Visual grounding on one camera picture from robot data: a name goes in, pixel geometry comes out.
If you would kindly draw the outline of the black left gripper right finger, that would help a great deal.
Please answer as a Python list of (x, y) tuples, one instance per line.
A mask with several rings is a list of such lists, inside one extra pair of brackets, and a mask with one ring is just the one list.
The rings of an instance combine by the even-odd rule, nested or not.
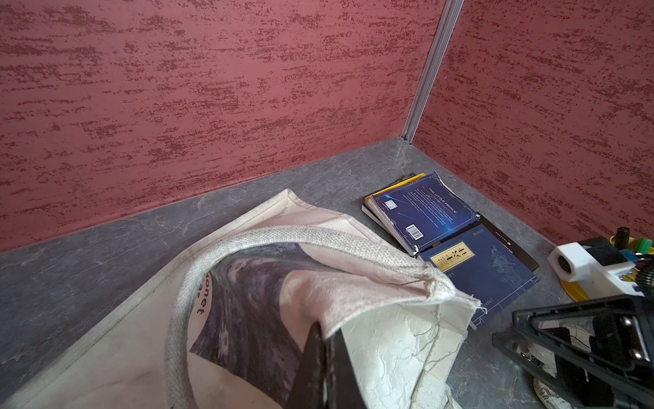
[(327, 340), (326, 364), (326, 407), (366, 409), (341, 330)]

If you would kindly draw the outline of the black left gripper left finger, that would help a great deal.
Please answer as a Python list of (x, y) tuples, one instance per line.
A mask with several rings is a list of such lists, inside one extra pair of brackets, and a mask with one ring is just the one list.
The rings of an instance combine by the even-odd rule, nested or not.
[(318, 322), (311, 325), (296, 377), (285, 407), (289, 409), (326, 408), (326, 345)]

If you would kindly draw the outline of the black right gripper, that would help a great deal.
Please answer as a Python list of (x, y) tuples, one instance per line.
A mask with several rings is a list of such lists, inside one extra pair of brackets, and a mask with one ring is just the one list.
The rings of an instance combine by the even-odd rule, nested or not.
[[(587, 348), (565, 327), (543, 322), (589, 319)], [(615, 297), (513, 313), (492, 345), (575, 408), (653, 407), (653, 299)]]

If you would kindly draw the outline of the beige canvas tote bag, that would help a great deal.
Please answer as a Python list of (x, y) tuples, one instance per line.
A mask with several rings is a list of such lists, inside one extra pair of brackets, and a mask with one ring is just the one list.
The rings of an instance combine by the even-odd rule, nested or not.
[(286, 408), (314, 322), (367, 408), (454, 408), (480, 302), (354, 218), (284, 190), (188, 247), (7, 408)]

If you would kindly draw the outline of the blue Prince book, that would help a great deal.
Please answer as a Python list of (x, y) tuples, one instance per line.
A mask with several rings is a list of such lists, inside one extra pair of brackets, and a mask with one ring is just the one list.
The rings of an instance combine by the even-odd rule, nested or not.
[(364, 207), (412, 257), (480, 220), (436, 172), (364, 200)]

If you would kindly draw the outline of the yellow spine book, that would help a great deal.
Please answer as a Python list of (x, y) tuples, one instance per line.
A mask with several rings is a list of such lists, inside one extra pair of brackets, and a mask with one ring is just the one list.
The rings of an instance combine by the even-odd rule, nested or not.
[(424, 178), (425, 176), (426, 176), (425, 173), (416, 174), (416, 175), (414, 175), (414, 174), (410, 174), (410, 175), (409, 175), (407, 178), (405, 178), (405, 179), (402, 179), (402, 180), (399, 180), (399, 181), (397, 181), (397, 182), (394, 182), (393, 184), (391, 184), (391, 185), (389, 185), (389, 186), (387, 186), (387, 187), (384, 187), (384, 188), (382, 188), (382, 189), (379, 190), (379, 191), (376, 191), (376, 192), (374, 192), (374, 193), (372, 193), (372, 194), (369, 194), (368, 196), (365, 196), (365, 197), (364, 197), (364, 200), (371, 199), (373, 196), (376, 196), (376, 195), (379, 195), (379, 194), (384, 194), (384, 193), (386, 193), (386, 192), (388, 192), (388, 191), (392, 191), (392, 190), (394, 190), (394, 189), (396, 189), (396, 188), (403, 187), (403, 186), (406, 186), (406, 185), (408, 185), (408, 184), (411, 184), (411, 183), (417, 182), (418, 180)]

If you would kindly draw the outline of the black book yellow characters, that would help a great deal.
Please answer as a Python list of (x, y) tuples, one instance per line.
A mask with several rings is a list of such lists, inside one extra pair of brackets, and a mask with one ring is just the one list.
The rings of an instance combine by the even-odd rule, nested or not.
[(522, 249), (513, 239), (511, 239), (500, 228), (495, 226), (484, 216), (480, 217), (480, 222), (485, 226), (516, 258), (521, 261), (531, 272), (535, 272), (539, 268), (538, 262)]

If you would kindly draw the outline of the crumpled white cloth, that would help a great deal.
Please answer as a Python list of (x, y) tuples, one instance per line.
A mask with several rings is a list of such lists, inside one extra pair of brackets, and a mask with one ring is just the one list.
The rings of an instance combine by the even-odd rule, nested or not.
[(551, 388), (548, 388), (540, 380), (534, 378), (532, 381), (536, 397), (546, 407), (546, 409), (573, 409), (573, 406), (557, 395)]

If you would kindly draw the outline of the yellow pen cup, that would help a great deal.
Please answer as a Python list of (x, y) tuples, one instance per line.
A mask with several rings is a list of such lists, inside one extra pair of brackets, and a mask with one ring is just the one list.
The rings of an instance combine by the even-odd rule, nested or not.
[(548, 262), (575, 302), (653, 295), (653, 241), (632, 238), (626, 227), (609, 239), (596, 237), (559, 245)]

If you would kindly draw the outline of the right aluminium corner post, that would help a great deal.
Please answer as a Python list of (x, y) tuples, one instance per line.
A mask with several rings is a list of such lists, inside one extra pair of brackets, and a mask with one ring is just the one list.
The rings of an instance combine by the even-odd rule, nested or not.
[(446, 51), (455, 31), (457, 21), (461, 15), (464, 0), (447, 0), (443, 14), (441, 15), (434, 40), (427, 55), (425, 66), (422, 70), (422, 76), (417, 86), (410, 111), (401, 133), (401, 138), (412, 144), (415, 140), (418, 127), (422, 120), (431, 90), (438, 76), (440, 67), (445, 59)]

